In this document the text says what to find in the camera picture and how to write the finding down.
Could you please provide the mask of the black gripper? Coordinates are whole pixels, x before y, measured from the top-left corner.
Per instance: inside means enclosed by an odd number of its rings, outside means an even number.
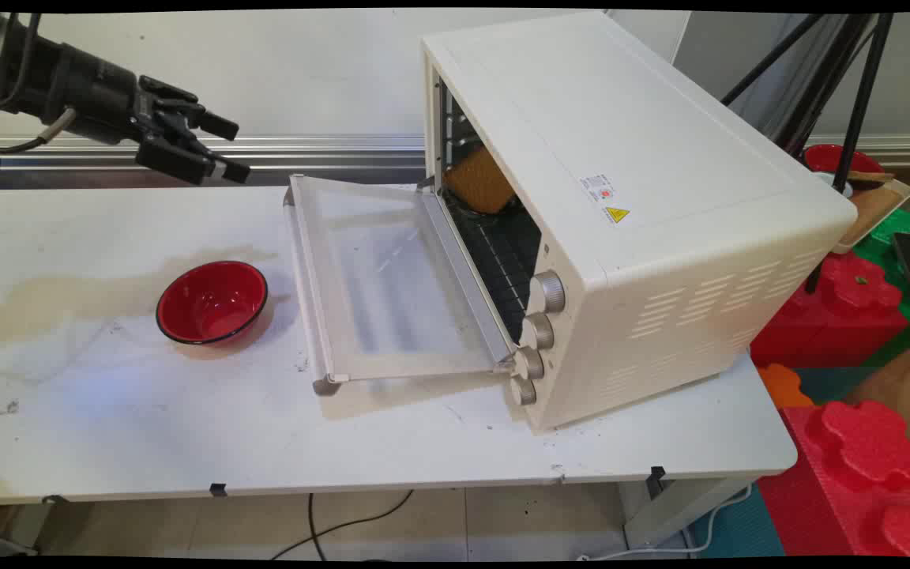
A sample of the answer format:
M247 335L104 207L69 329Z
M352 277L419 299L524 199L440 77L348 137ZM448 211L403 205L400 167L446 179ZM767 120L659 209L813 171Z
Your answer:
M142 118L134 115L137 95ZM232 183L250 177L248 164L210 150L193 132L234 141L238 123L191 92L44 39L35 21L0 19L0 111L39 119L44 129L32 147L61 133L105 145L135 141L137 165L184 183L200 185L217 172Z

